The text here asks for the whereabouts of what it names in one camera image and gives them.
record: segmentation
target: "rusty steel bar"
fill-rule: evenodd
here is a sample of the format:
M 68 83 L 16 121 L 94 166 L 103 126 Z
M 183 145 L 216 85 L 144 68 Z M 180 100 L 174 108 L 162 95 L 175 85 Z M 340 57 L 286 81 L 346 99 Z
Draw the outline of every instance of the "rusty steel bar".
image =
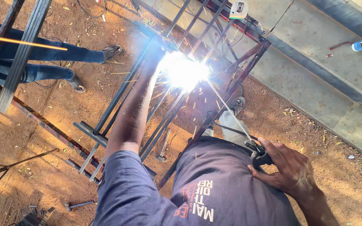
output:
M 33 110 L 31 107 L 26 105 L 23 101 L 21 101 L 16 96 L 13 97 L 12 105 L 16 107 L 18 110 L 20 110 L 23 114 L 25 114 L 27 117 L 35 121 L 37 124 L 39 124 L 41 127 L 43 127 L 45 130 L 47 130 L 49 133 L 51 133 L 54 137 L 58 138 L 62 143 L 67 145 L 70 148 L 73 148 L 82 158 L 86 159 L 89 155 L 89 151 L 82 147 L 80 144 L 78 144 L 76 141 L 74 141 L 71 137 L 66 135 L 63 131 L 55 127 L 52 123 L 50 123 L 47 119 L 45 119 L 43 116 L 38 114 L 35 110 Z M 92 157 L 91 164 L 94 167 L 97 167 L 100 160 L 98 158 Z
M 12 5 L 9 8 L 9 11 L 0 27 L 0 37 L 5 37 L 9 30 L 12 28 L 13 23 L 15 22 L 16 17 L 18 16 L 19 11 L 21 10 L 25 0 L 14 0 Z M 3 42 L 0 41 L 0 49 L 3 45 Z

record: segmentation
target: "black cable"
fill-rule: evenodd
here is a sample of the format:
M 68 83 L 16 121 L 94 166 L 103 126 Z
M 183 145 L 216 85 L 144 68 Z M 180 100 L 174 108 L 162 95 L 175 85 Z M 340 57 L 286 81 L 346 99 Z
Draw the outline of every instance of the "black cable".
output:
M 99 18 L 99 17 L 102 17 L 104 15 L 104 13 L 107 12 L 107 0 L 104 0 L 104 12 L 100 15 L 100 16 L 97 16 L 97 17 L 93 17 L 91 15 L 89 15 L 88 13 L 86 13 L 86 11 L 80 6 L 79 4 L 79 0 L 76 0 L 76 2 L 78 3 L 78 6 L 80 8 L 80 10 L 82 10 L 86 15 L 88 15 L 90 18 Z
M 247 23 L 248 23 L 248 21 L 245 23 L 243 35 L 241 36 L 241 38 L 240 38 L 236 43 L 233 44 L 233 47 L 234 47 L 239 41 L 241 41 L 241 39 L 243 39 L 243 37 L 244 37 L 244 35 L 245 35 L 245 29 L 247 28 Z
M 36 83 L 36 85 L 38 85 L 39 87 L 41 87 L 41 88 L 50 88 L 51 86 L 53 86 L 53 85 L 55 85 L 56 83 L 57 83 L 57 81 L 58 81 L 58 79 L 56 79 L 54 82 L 53 82 L 53 84 L 51 84 L 51 85 L 49 85 L 49 86 L 42 86 L 42 85 L 40 85 L 40 84 L 38 84 L 36 81 L 34 81 L 34 83 Z
M 232 128 L 229 128 L 229 127 L 226 127 L 226 126 L 222 126 L 222 125 L 220 125 L 220 124 L 217 124 L 215 121 L 213 121 L 213 123 L 214 123 L 216 126 L 220 126 L 220 127 L 224 128 L 224 129 L 226 129 L 226 130 L 233 131 L 233 132 L 238 133 L 238 134 L 241 134 L 241 135 L 243 135 L 243 136 L 247 136 L 244 132 L 241 132 L 241 131 L 239 131 L 239 130 L 235 130 L 235 129 L 232 129 Z M 250 136 L 253 140 L 258 141 L 258 138 L 254 137 L 254 136 L 252 136 L 252 135 L 249 135 L 249 136 Z

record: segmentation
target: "metal frame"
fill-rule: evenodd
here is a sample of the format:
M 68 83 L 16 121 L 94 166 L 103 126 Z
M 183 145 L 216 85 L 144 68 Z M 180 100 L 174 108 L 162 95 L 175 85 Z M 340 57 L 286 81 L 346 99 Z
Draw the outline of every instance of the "metal frame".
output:
M 173 28 L 176 26 L 176 23 L 179 20 L 180 16 L 183 14 L 185 8 L 187 8 L 187 5 L 188 5 L 189 2 L 190 2 L 190 0 L 186 0 L 184 2 L 183 6 L 180 8 L 180 11 L 178 12 L 176 17 L 174 18 L 173 22 L 171 23 L 169 29 L 165 33 L 164 38 L 168 38 L 169 34 L 173 30 Z M 194 16 L 191 23 L 187 27 L 187 29 L 185 29 L 185 31 L 184 31 L 182 37 L 180 38 L 180 40 L 178 40 L 178 42 L 176 44 L 166 43 L 165 45 L 167 47 L 169 45 L 173 45 L 174 49 L 178 49 L 180 47 L 180 45 L 183 43 L 184 38 L 188 35 L 188 33 L 189 33 L 190 29 L 192 28 L 192 26 L 194 25 L 195 21 L 198 19 L 200 13 L 203 11 L 204 7 L 207 7 L 208 9 L 210 9 L 210 11 L 212 11 L 214 13 L 213 14 L 214 17 L 209 22 L 209 24 L 207 25 L 205 30 L 203 31 L 203 34 L 197 39 L 194 47 L 191 48 L 191 53 L 194 53 L 196 51 L 196 49 L 198 49 L 200 43 L 202 42 L 202 39 L 204 38 L 204 35 L 209 31 L 209 29 L 213 25 L 213 23 L 216 22 L 216 20 L 218 20 L 218 17 L 221 17 L 224 20 L 226 20 L 228 22 L 228 24 L 224 29 L 219 27 L 221 29 L 222 33 L 215 40 L 215 44 L 214 44 L 213 48 L 211 48 L 210 51 L 208 52 L 208 54 L 206 54 L 206 56 L 203 59 L 203 62 L 206 62 L 209 59 L 209 57 L 212 55 L 212 53 L 216 49 L 216 46 L 224 39 L 224 35 L 226 34 L 227 30 L 231 26 L 234 26 L 235 28 L 237 28 L 238 30 L 243 32 L 245 35 L 247 35 L 249 38 L 251 38 L 255 42 L 257 42 L 258 43 L 257 46 L 250 49 L 240 59 L 237 59 L 237 61 L 234 64 L 232 64 L 228 68 L 228 70 L 226 70 L 226 71 L 229 71 L 230 69 L 234 69 L 234 68 L 237 69 L 238 65 L 241 62 L 247 60 L 249 57 L 251 57 L 251 56 L 253 56 L 255 54 L 255 56 L 248 63 L 247 67 L 241 73 L 239 73 L 237 75 L 236 79 L 234 79 L 234 82 L 232 82 L 232 84 L 229 85 L 229 88 L 227 89 L 226 94 L 224 96 L 224 100 L 228 101 L 230 96 L 234 93 L 234 91 L 237 89 L 237 87 L 239 85 L 241 85 L 242 81 L 248 76 L 249 72 L 254 68 L 255 64 L 258 62 L 258 60 L 261 58 L 261 56 L 264 54 L 264 52 L 268 49 L 268 47 L 270 46 L 271 43 L 267 39 L 263 38 L 254 28 L 252 28 L 254 26 L 253 23 L 252 23 L 254 21 L 254 19 L 252 19 L 250 17 L 247 17 L 247 21 L 245 21 L 245 23 L 243 23 L 240 20 L 229 19 L 229 12 L 227 12 L 227 7 L 226 6 L 230 7 L 230 3 L 228 2 L 228 0 L 225 0 L 223 3 L 220 3 L 217 0 L 204 0 L 203 5 L 199 8 L 197 14 Z M 101 117 L 100 121 L 98 122 L 97 126 L 95 128 L 93 128 L 92 126 L 88 125 L 84 121 L 81 121 L 80 123 L 78 123 L 78 122 L 74 123 L 74 125 L 77 128 L 79 128 L 86 135 L 90 136 L 91 138 L 93 138 L 97 142 L 96 145 L 95 145 L 95 148 L 93 148 L 92 153 L 94 153 L 95 149 L 99 145 L 102 145 L 102 146 L 106 147 L 108 139 L 105 136 L 107 135 L 107 132 L 109 131 L 109 129 L 113 125 L 113 122 L 114 122 L 114 120 L 115 120 L 115 118 L 116 118 L 122 104 L 118 107 L 118 109 L 114 113 L 113 117 L 111 118 L 111 120 L 108 123 L 107 127 L 105 128 L 104 132 L 100 133 L 100 131 L 101 131 L 103 125 L 108 120 L 108 118 L 109 118 L 110 114 L 112 113 L 114 107 L 118 104 L 119 99 L 121 98 L 121 96 L 125 92 L 125 89 L 126 89 L 128 83 L 129 83 L 129 81 L 131 81 L 133 79 L 133 76 L 135 75 L 136 71 L 141 66 L 144 55 L 145 55 L 150 43 L 153 41 L 153 39 L 154 39 L 153 37 L 150 37 L 148 43 L 145 45 L 142 53 L 139 55 L 138 59 L 136 60 L 136 63 L 131 68 L 128 76 L 123 81 L 120 89 L 115 94 L 113 100 L 111 101 L 108 108 L 104 112 L 104 114 Z M 188 98 L 190 93 L 191 92 L 183 91 L 182 93 L 179 94 L 177 99 L 174 101 L 174 103 L 170 107 L 169 111 L 163 117 L 162 121 L 159 123 L 159 125 L 157 126 L 157 128 L 155 129 L 153 134 L 149 137 L 148 141 L 146 142 L 146 144 L 143 146 L 142 150 L 140 151 L 140 157 L 141 157 L 142 162 L 148 156 L 149 152 L 152 150 L 153 146 L 156 144 L 156 142 L 158 141 L 159 137 L 162 135 L 162 133 L 164 132 L 164 130 L 166 129 L 168 124 L 173 120 L 174 116 L 177 114 L 178 110 L 184 104 L 185 100 Z M 149 119 L 154 114 L 154 112 L 157 110 L 158 106 L 162 103 L 163 100 L 164 100 L 164 98 L 161 98 L 160 100 L 158 100 L 156 102 L 153 110 L 150 111 L 149 114 L 148 114 L 147 122 L 149 121 Z M 190 146 L 190 144 L 192 144 L 193 142 L 195 142 L 195 141 L 197 141 L 199 139 L 199 137 L 203 134 L 203 132 L 205 131 L 205 129 L 207 128 L 209 123 L 215 118 L 215 116 L 217 116 L 219 114 L 219 112 L 221 112 L 221 111 L 213 111 L 213 113 L 207 118 L 207 120 L 199 128 L 196 135 L 193 137 L 193 139 L 191 139 L 191 141 L 187 144 L 187 146 L 184 148 L 184 150 L 179 154 L 176 161 L 173 163 L 173 165 L 169 168 L 169 170 L 166 172 L 164 177 L 161 179 L 160 183 L 158 184 L 158 189 L 161 189 L 164 186 L 164 184 L 168 181 L 168 179 L 171 177 L 171 175 L 175 171 L 175 167 L 176 167 L 176 165 L 177 165 L 177 163 L 179 161 L 179 158 L 182 156 L 183 152 Z M 79 170 L 79 173 L 83 172 L 83 170 L 87 166 L 88 160 L 90 158 L 91 157 L 89 156 L 87 158 L 87 160 L 84 162 L 83 166 Z M 97 172 L 103 167 L 105 159 L 106 159 L 106 156 L 104 156 L 103 160 L 100 162 L 99 166 L 96 168 L 96 171 L 92 174 L 89 181 L 93 181 L 93 179 L 94 179 L 95 175 L 97 174 Z

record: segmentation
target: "foot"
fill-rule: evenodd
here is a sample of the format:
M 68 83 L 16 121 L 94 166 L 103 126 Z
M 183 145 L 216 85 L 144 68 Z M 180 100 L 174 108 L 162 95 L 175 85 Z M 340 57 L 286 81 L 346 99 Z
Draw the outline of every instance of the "foot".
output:
M 206 113 L 204 121 L 206 121 L 206 119 L 209 117 L 209 115 L 210 115 L 211 113 L 212 113 L 212 111 L 208 111 L 208 112 Z M 209 123 L 209 125 L 208 125 L 208 129 L 213 129 L 213 127 L 214 127 L 214 124 L 213 124 L 213 121 L 211 121 L 211 122 Z
M 118 56 L 120 53 L 122 53 L 122 47 L 120 45 L 109 45 L 107 48 L 103 49 L 104 53 L 104 62 L 107 60 Z
M 87 89 L 78 76 L 75 75 L 73 79 L 67 81 L 75 91 L 80 93 L 86 92 Z
M 245 99 L 244 97 L 240 96 L 237 97 L 233 102 L 231 102 L 230 109 L 234 112 L 234 115 L 238 115 L 238 113 L 243 109 L 245 106 Z

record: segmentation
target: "welding spark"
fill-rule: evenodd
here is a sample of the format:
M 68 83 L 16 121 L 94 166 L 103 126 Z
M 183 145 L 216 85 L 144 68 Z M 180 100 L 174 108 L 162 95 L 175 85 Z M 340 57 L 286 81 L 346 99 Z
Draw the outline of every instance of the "welding spark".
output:
M 110 62 L 110 63 L 113 63 L 113 64 L 123 64 L 123 63 L 118 63 L 117 61 L 114 61 L 114 60 L 113 60 L 113 62 L 106 60 L 106 62 Z
M 129 74 L 129 72 L 116 72 L 116 73 L 111 73 L 111 74 Z
M 146 35 L 144 35 L 142 32 L 140 32 L 142 35 L 143 35 L 143 37 L 145 37 L 146 39 L 149 39 L 148 37 L 146 37 Z
M 194 139 L 195 133 L 196 133 L 196 126 L 195 126 L 194 135 L 192 136 L 192 139 Z
M 153 97 L 151 100 L 153 100 L 153 99 L 156 98 L 156 97 L 159 97 L 159 96 L 162 95 L 164 92 L 165 92 L 165 91 L 161 92 L 159 95 Z

